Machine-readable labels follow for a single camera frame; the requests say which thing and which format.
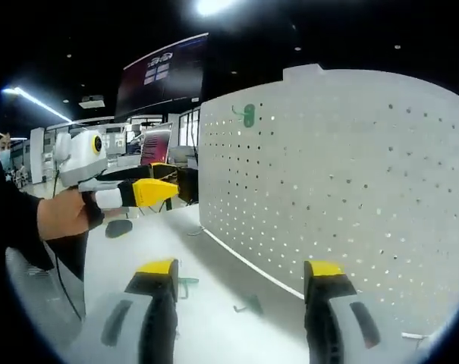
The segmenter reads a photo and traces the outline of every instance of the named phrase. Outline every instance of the wall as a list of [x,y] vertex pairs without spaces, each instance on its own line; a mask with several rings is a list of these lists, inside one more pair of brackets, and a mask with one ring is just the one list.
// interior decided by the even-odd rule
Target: wall
[[38,127],[30,131],[30,171],[33,184],[42,182],[43,152],[44,129]]
[[179,126],[179,119],[180,114],[168,114],[168,122],[173,123],[171,128],[171,136],[170,136],[170,143],[168,144],[168,148],[174,148],[178,146],[178,126]]
[[[251,104],[244,123],[232,108]],[[200,223],[266,277],[301,295],[304,260],[336,262],[401,331],[450,317],[459,96],[399,74],[301,66],[205,102],[201,127]]]

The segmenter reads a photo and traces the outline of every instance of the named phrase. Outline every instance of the black cable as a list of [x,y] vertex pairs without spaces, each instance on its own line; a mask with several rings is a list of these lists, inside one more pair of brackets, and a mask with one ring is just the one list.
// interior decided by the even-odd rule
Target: black cable
[[[57,187],[57,179],[59,177],[59,171],[57,170],[55,172],[55,179],[54,179],[54,191],[52,192],[52,198],[54,198],[55,196],[55,188]],[[83,319],[80,317],[80,314],[79,312],[77,311],[76,309],[76,306],[74,305],[74,303],[72,302],[71,300],[71,297],[69,296],[68,294],[68,290],[66,290],[65,286],[64,286],[64,282],[62,280],[62,276],[61,276],[61,271],[59,269],[59,258],[57,257],[57,254],[54,252],[54,256],[55,256],[55,268],[57,269],[57,277],[59,279],[59,283],[61,284],[61,288],[62,290],[64,291],[64,294],[65,296],[68,298],[68,301],[69,301],[69,304],[71,305],[74,313],[76,314],[76,316],[79,318],[79,321],[83,321]]]

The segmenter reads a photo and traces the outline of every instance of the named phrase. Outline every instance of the table surface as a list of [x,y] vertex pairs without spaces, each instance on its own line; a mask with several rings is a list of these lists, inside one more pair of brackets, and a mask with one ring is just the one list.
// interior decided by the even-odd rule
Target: table surface
[[[134,219],[133,230],[105,237],[105,226],[90,232],[86,248],[86,313],[107,293],[122,292],[141,265],[179,260],[180,278],[197,278],[189,297],[179,299],[178,363],[307,363],[305,306],[302,300],[268,281],[222,248],[200,229],[199,206],[188,206]],[[179,297],[184,291],[179,289]],[[257,297],[263,314],[248,309]]]

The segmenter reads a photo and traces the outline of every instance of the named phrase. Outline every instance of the person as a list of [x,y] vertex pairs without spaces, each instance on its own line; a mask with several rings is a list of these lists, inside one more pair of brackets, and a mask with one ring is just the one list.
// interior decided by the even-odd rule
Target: person
[[40,199],[23,193],[10,180],[4,170],[10,165],[10,134],[0,136],[0,196],[3,206],[14,206],[16,230],[21,238],[10,239],[4,248],[20,250],[25,259],[38,268],[49,270],[53,264],[42,241],[59,240],[80,236],[98,225],[104,218],[94,198],[86,197],[77,190],[60,192],[51,199]]

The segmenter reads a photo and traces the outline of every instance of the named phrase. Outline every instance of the window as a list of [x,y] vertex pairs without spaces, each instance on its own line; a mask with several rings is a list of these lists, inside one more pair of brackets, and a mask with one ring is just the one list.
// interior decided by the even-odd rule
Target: window
[[199,145],[200,111],[194,110],[180,117],[178,144],[180,146]]

